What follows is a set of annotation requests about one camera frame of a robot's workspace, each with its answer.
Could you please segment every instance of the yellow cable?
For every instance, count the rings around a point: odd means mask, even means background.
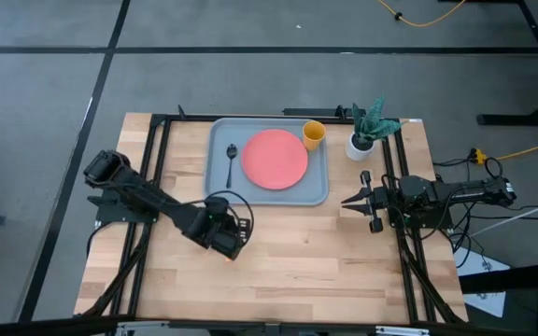
[[[377,0],[378,2],[381,3],[381,5],[385,6],[385,8],[387,8],[389,10],[389,12],[391,14],[393,14],[394,16],[397,14],[397,12],[395,10],[393,10],[388,4],[386,4],[383,0]],[[400,21],[406,23],[406,24],[409,24],[413,27],[417,27],[417,28],[424,28],[424,27],[429,27],[430,25],[432,24],[435,24],[445,18],[447,18],[447,16],[449,16],[449,14],[453,13],[456,9],[458,9],[460,6],[462,6],[464,3],[466,2],[466,0],[462,0],[460,1],[457,5],[455,5],[453,8],[451,8],[446,14],[442,15],[441,17],[431,21],[431,22],[427,22],[427,23],[413,23],[411,21],[408,21],[407,19],[405,19],[404,17],[400,16]]]
[[[520,155],[523,155],[523,154],[531,153],[532,151],[537,150],[537,149],[538,149],[538,146],[537,146],[537,147],[533,147],[533,148],[529,148],[529,149],[526,149],[526,150],[522,150],[522,151],[519,151],[519,152],[517,152],[517,153],[512,153],[512,154],[504,155],[504,156],[502,156],[502,157],[495,158],[495,159],[497,159],[497,160],[506,160],[506,159],[510,159],[510,158],[515,158],[515,157],[520,156]]]

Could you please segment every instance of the black spoon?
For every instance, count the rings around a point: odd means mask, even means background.
[[[228,182],[225,184],[225,188],[229,189],[232,187],[232,160],[238,155],[238,148],[236,148],[234,144],[231,144],[228,146],[226,153],[228,154],[228,158],[230,158],[230,171],[228,173]]]

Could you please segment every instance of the wooden table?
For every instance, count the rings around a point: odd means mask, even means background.
[[[127,114],[117,150],[140,167],[151,114]],[[211,122],[171,124],[162,188],[186,202],[203,198],[203,169]],[[342,209],[355,194],[359,174],[369,169],[373,188],[386,173],[382,144],[368,161],[347,158],[350,125],[326,125],[330,193],[317,206],[253,206],[255,229],[234,262],[183,237],[171,219],[153,226],[137,316],[189,320],[283,321],[312,323],[406,324],[401,263],[387,213],[385,229],[369,231],[369,220]],[[420,120],[403,126],[411,175],[434,179],[427,137]],[[390,138],[399,176],[395,139]],[[152,176],[156,139],[149,176]],[[242,216],[246,207],[236,206]],[[90,308],[115,276],[127,225],[109,225],[92,243],[76,313]],[[423,230],[425,235],[430,230]],[[454,312],[466,319],[460,282],[447,239],[439,232],[424,241],[430,278]],[[127,310],[128,279],[120,312]],[[420,286],[414,280],[419,317],[425,319]]]

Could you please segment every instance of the succulent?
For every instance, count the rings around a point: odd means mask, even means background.
[[[396,120],[382,119],[383,97],[377,98],[368,113],[359,110],[356,104],[352,105],[352,117],[354,117],[354,134],[359,144],[369,144],[375,140],[381,140],[394,134],[402,127]]]

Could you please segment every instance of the pink plate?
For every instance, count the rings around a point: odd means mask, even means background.
[[[244,174],[266,189],[285,189],[303,178],[308,154],[303,142],[284,130],[266,130],[248,140],[242,153]]]

